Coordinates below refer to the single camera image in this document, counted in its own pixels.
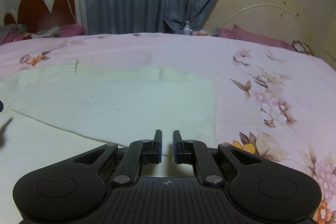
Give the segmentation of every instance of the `silver screw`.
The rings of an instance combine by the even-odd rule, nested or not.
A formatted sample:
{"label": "silver screw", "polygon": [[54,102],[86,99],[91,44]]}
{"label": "silver screw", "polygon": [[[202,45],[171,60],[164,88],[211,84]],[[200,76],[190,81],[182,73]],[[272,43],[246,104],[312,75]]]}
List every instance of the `silver screw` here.
{"label": "silver screw", "polygon": [[125,176],[125,175],[119,175],[119,176],[116,176],[113,180],[114,180],[116,183],[123,184],[123,183],[129,182],[131,179],[130,179],[128,176]]}
{"label": "silver screw", "polygon": [[222,181],[222,178],[220,176],[211,175],[211,176],[207,176],[205,178],[205,180],[209,183],[217,184],[217,183],[220,183]]}

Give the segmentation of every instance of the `brown headboard panel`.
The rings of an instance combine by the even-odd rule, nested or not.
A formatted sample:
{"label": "brown headboard panel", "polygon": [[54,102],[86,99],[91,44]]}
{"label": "brown headboard panel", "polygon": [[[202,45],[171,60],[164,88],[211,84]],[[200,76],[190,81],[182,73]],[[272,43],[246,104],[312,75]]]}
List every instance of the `brown headboard panel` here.
{"label": "brown headboard panel", "polygon": [[55,25],[81,24],[79,3],[78,0],[21,0],[17,21],[13,10],[4,17],[5,25],[12,23],[26,25],[30,33],[48,30]]}

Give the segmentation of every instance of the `pink blanket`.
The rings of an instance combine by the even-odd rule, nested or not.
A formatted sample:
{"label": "pink blanket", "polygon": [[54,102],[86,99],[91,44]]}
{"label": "pink blanket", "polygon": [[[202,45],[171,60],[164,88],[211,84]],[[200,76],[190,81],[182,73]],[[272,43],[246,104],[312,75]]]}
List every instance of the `pink blanket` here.
{"label": "pink blanket", "polygon": [[336,72],[308,55],[251,42],[159,33],[33,39],[0,47],[0,80],[79,60],[105,69],[171,67],[212,79],[218,143],[301,170],[321,187],[314,216],[336,217]]}

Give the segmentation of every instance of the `crosshair symbol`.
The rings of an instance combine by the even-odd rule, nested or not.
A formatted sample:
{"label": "crosshair symbol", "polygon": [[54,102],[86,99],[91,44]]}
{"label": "crosshair symbol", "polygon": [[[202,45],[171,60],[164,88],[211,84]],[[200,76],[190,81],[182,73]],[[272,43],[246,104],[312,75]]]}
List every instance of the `crosshair symbol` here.
{"label": "crosshair symbol", "polygon": [[166,184],[166,185],[170,185],[170,184],[172,184],[173,182],[172,182],[171,180],[165,180],[163,183]]}

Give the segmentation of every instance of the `arched headboard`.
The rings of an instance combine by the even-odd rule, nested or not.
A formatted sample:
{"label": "arched headboard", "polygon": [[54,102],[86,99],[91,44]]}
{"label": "arched headboard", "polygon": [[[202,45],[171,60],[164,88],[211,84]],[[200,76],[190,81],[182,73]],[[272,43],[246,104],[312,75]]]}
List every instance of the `arched headboard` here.
{"label": "arched headboard", "polygon": [[10,9],[4,25],[24,24],[28,32],[48,30],[55,25],[81,25],[78,0],[21,0],[17,11]]}
{"label": "arched headboard", "polygon": [[296,0],[218,0],[202,29],[238,25],[246,31],[283,40],[299,40],[315,52],[311,21]]}

